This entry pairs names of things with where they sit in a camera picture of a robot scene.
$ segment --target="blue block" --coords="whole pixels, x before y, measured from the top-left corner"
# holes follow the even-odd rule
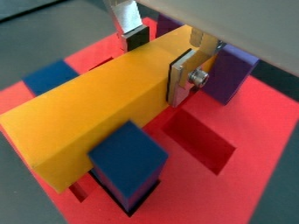
[[[168,155],[126,122],[88,154],[100,183],[129,212],[155,185]]]
[[[34,95],[41,95],[78,75],[62,60],[22,78],[25,86]]]

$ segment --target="yellow block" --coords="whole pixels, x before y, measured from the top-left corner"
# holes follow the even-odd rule
[[[29,167],[60,193],[92,168],[86,153],[130,119],[164,110],[168,65],[191,48],[184,26],[0,116]]]

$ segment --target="purple block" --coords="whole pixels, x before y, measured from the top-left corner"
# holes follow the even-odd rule
[[[155,37],[161,37],[167,32],[171,32],[180,26],[183,26],[183,24],[179,21],[171,19],[163,14],[159,14]]]
[[[203,91],[223,105],[237,92],[241,83],[257,64],[257,57],[225,45],[209,71],[209,80]]]

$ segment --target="cube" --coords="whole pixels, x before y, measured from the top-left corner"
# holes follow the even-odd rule
[[[126,122],[88,153],[97,179],[126,212],[155,185],[168,155]]]
[[[34,95],[41,95],[78,75],[62,60],[22,78],[25,86]]]

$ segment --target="rectangular block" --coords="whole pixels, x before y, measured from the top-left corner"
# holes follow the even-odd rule
[[[167,153],[126,122],[88,154],[98,181],[129,212],[157,181]]]
[[[86,153],[124,121],[141,127],[167,107],[168,65],[191,48],[189,33],[179,28],[0,116],[25,162],[58,193],[92,168]]]

